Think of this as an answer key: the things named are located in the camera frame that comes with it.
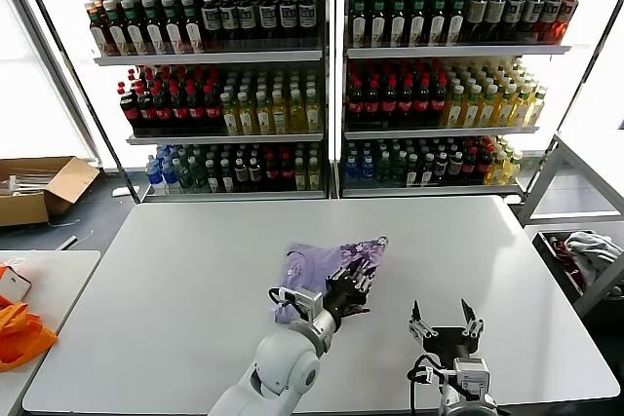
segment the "cardboard box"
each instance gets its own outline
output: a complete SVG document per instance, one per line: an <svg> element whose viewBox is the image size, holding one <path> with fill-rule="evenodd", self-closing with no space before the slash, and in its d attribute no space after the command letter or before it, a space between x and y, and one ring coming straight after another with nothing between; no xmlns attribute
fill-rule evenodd
<svg viewBox="0 0 624 416"><path fill-rule="evenodd" d="M0 226L47 223L50 216L63 214L75 204L99 174L99 170L72 156L0 160L0 180L19 170L57 174L42 192L0 196Z"/></svg>

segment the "orange plastic bag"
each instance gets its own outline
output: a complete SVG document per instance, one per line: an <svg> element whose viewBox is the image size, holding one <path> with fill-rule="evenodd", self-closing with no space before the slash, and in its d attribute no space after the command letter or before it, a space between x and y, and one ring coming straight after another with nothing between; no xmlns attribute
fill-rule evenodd
<svg viewBox="0 0 624 416"><path fill-rule="evenodd" d="M50 349L57 336L41 318L28 314L28 304L14 304L0 310L0 372L29 362Z"/></svg>

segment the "shelf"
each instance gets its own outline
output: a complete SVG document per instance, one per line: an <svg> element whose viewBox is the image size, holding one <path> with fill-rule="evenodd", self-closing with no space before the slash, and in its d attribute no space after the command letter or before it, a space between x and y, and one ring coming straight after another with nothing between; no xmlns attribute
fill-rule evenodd
<svg viewBox="0 0 624 416"><path fill-rule="evenodd" d="M370 188L344 189L343 198L375 198L375 197L437 197L450 195L519 195L524 194L518 184L510 185L463 185L444 187L413 187L413 188Z"/></svg>
<svg viewBox="0 0 624 416"><path fill-rule="evenodd" d="M322 133L289 133L284 135L211 135L211 136L134 136L131 145L205 145L212 143L283 143L321 141Z"/></svg>
<svg viewBox="0 0 624 416"><path fill-rule="evenodd" d="M399 57L491 57L524 55L561 55L572 46L520 45L520 46L440 46L421 48L360 48L347 49L349 58L399 58Z"/></svg>
<svg viewBox="0 0 624 416"><path fill-rule="evenodd" d="M378 138L429 138L432 136L504 135L508 133L536 133L539 127L478 127L474 129L419 129L389 131L345 132L347 140L376 140Z"/></svg>
<svg viewBox="0 0 624 416"><path fill-rule="evenodd" d="M305 62L319 60L321 50L260 51L248 53L170 54L163 56L96 57L97 65L176 65L196 63Z"/></svg>

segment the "purple bag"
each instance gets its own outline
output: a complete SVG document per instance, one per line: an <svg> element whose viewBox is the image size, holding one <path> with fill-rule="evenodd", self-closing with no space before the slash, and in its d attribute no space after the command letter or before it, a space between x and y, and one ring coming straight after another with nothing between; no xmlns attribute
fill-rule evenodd
<svg viewBox="0 0 624 416"><path fill-rule="evenodd" d="M303 244L292 244L286 254L287 268L282 286L300 290L306 289L327 292L326 279L338 268L362 258L366 267L378 267L388 239L381 237L375 241L347 244L334 248L320 248ZM299 317L293 306L278 306L275 311L277 323L290 323Z"/></svg>

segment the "small table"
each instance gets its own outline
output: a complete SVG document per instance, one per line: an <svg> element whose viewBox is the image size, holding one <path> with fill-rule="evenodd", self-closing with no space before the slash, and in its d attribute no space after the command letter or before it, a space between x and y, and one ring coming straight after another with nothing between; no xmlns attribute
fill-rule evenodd
<svg viewBox="0 0 624 416"><path fill-rule="evenodd" d="M478 356L499 404L613 397L596 345L498 197L366 199L133 208L23 400L35 414L198 415L238 382L279 329L269 287L290 243L387 236L371 312L346 319L297 412L409 412L406 373L432 326L485 321ZM417 406L440 403L418 386Z"/></svg>
<svg viewBox="0 0 624 416"><path fill-rule="evenodd" d="M65 319L99 261L99 252L87 250L0 250L0 263L15 265L32 282L24 302L41 316L45 326L60 332ZM0 373L0 415L21 412L21 398L45 354L9 372Z"/></svg>

